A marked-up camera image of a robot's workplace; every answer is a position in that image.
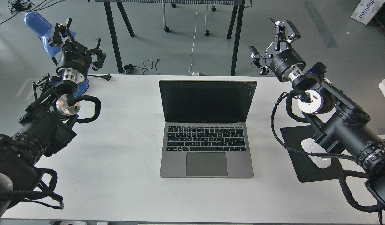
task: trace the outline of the power adapter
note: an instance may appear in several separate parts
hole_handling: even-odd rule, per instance
[[[14,0],[11,2],[11,6],[16,10],[16,11],[26,11],[31,8],[30,3],[24,3],[22,0]]]

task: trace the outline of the table leg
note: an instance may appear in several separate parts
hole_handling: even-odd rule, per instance
[[[112,39],[113,50],[116,58],[116,64],[117,64],[119,73],[122,73],[124,72],[124,69],[122,66],[122,59],[120,57],[119,44],[116,37],[115,25],[113,23],[111,5],[109,4],[109,2],[104,2],[104,7],[105,7],[105,12],[107,14],[109,32],[111,33],[111,39]]]
[[[227,39],[231,38],[233,32],[234,21],[236,21],[238,5],[234,5],[233,12],[231,13],[230,25],[228,26]]]
[[[123,17],[124,23],[127,26],[127,30],[130,33],[130,36],[134,37],[134,31],[133,31],[133,28],[131,27],[130,21],[128,20],[126,11],[124,10],[123,3],[117,2],[116,4],[118,5],[119,11],[120,11],[120,13],[121,13],[121,15]]]
[[[245,0],[241,0],[241,5],[239,5],[238,7],[236,36],[234,37],[234,50],[233,50],[233,59],[231,60],[230,76],[234,76],[234,73],[236,71],[238,45],[240,44],[240,34],[241,34],[241,25],[243,24],[244,8],[245,8]]]

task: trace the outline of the mouse pad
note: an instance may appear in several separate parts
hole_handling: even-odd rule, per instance
[[[304,152],[301,147],[301,141],[307,138],[313,138],[315,134],[311,126],[301,127],[282,127],[280,129],[284,142],[296,150]],[[325,181],[338,179],[343,167],[337,158],[331,159],[331,165],[328,168],[318,168],[312,160],[304,154],[288,151],[295,173],[300,182]]]

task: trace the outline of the white mouse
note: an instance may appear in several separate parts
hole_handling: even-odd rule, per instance
[[[310,153],[327,153],[324,148],[322,148],[318,143],[315,142],[312,138],[307,138],[301,141],[301,146],[305,152]],[[308,155],[311,158],[312,162],[317,165],[318,168],[328,168],[331,165],[330,158],[322,158],[317,156]]]

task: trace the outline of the power cord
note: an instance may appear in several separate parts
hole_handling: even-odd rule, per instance
[[[195,45],[195,35],[197,33],[197,13],[198,13],[198,4],[197,4],[197,9],[195,11],[195,31],[194,31],[194,41],[192,42],[192,50],[191,50],[191,65],[190,65],[190,68],[187,70],[187,72],[191,73],[191,75],[193,75],[193,72],[191,72],[190,69],[193,66],[193,53],[194,53],[194,45]]]
[[[151,68],[147,68],[147,65],[145,64],[145,62],[148,62],[148,61],[151,61],[151,63],[152,63]],[[144,70],[144,71],[142,72],[143,75],[144,75],[144,73],[145,73],[147,70],[151,70],[151,69],[155,68],[157,74],[160,75],[160,74],[158,73],[158,68],[157,68],[157,63],[158,63],[158,61],[159,61],[159,59],[157,59],[157,61],[156,61],[155,64],[154,64],[154,61],[151,60],[151,59],[145,60],[145,61],[143,61],[143,63],[142,63],[142,64],[144,65],[144,68],[139,67],[139,66],[133,66],[133,68],[134,68],[134,67],[138,67],[138,68],[140,68],[141,70]]]

